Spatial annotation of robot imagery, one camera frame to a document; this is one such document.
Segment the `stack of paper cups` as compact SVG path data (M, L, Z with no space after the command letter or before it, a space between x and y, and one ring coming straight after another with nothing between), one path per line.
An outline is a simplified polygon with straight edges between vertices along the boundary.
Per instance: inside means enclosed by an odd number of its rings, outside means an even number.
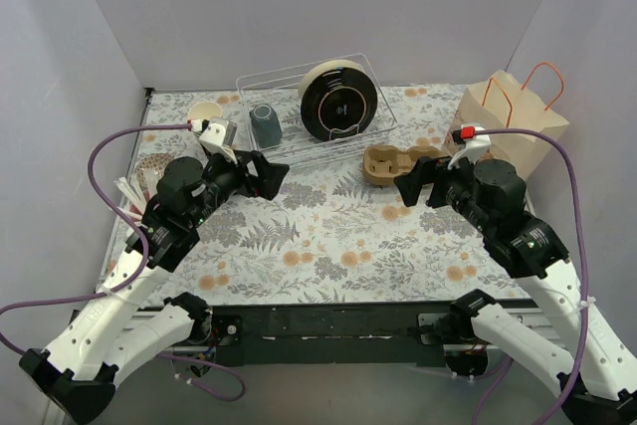
M192 132L201 132L210 124L218 124L223 117L223 109L215 102L198 102L188 111L187 122Z

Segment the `paper takeout bag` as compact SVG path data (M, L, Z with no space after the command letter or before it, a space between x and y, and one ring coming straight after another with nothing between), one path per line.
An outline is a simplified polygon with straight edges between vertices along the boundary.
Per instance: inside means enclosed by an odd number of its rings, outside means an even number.
M554 101L544 102L539 95L511 74L499 70L487 80L466 87L447 131L442 150L455 154L460 146L452 132L463 124L476 123L485 129L521 128L560 139L569 121L552 109ZM529 178L544 160L550 144L532 135L496 134L485 159L502 159L511 163L518 176Z

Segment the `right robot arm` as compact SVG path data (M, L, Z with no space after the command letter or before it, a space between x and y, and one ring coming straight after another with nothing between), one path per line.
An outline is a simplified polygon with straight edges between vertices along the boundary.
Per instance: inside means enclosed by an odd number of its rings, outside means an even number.
M534 332L481 290L451 304L453 336L497 346L554 396L564 394L559 407L573 424L635 423L636 358L594 301L582 298L568 251L527 211L526 183L511 164L424 156L394 183L407 206L430 185L429 207L449 206L475 227L489 256L532 298L560 342Z

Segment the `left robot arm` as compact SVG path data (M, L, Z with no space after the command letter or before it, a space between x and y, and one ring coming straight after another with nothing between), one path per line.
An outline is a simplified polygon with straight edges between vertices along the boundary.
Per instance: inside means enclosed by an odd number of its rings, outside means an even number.
M241 151L236 161L220 153L207 163L172 160L97 297L47 346L25 351L20 367L76 423L88 424L129 375L166 348L207 341L212 313L190 293L166 299L133 331L123 329L198 243L198 227L234 194L274 199L289 170L259 151Z

